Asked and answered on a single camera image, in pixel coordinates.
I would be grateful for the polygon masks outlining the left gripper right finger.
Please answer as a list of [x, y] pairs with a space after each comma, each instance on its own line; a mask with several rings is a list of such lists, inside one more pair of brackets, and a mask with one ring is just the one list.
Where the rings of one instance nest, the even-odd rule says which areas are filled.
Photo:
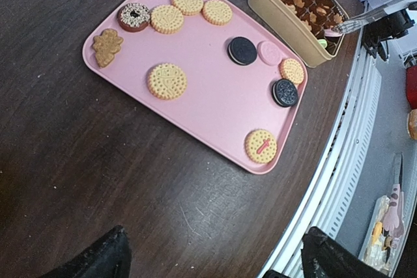
[[304, 277], [386, 277], [357, 259], [318, 227], [311, 227], [303, 235], [302, 242]]

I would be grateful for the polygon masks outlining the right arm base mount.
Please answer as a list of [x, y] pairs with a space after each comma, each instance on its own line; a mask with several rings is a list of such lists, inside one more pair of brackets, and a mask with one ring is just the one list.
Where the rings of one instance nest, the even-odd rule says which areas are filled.
[[407, 9], [389, 14], [364, 27], [362, 45], [374, 59], [379, 56], [383, 61], [387, 61], [388, 41], [408, 35], [414, 24], [415, 21], [410, 18]]

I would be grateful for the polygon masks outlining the metal serving tongs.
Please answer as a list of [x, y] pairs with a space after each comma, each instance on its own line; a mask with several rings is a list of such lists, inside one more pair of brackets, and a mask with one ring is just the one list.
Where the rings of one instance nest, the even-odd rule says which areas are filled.
[[408, 9], [416, 0], [389, 0], [383, 5], [371, 9], [363, 14], [350, 18], [332, 28], [333, 32], [339, 34], [349, 34], [363, 28], [366, 25], [385, 18], [401, 10]]

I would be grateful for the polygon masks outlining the green sandwich cookie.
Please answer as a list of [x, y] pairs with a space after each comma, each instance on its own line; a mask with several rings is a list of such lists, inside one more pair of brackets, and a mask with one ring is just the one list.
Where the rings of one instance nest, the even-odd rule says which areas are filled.
[[327, 40], [326, 40], [326, 39], [323, 39], [323, 38], [318, 39], [318, 43], [320, 43], [320, 45], [321, 45], [324, 49], [326, 49], [326, 48], [328, 47], [328, 42], [327, 42]]

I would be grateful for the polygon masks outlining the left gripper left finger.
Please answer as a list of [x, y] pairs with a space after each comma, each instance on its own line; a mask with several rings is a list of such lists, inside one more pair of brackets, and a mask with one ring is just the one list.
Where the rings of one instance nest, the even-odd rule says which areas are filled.
[[126, 230], [116, 225], [72, 260], [43, 277], [129, 277], [131, 261]]

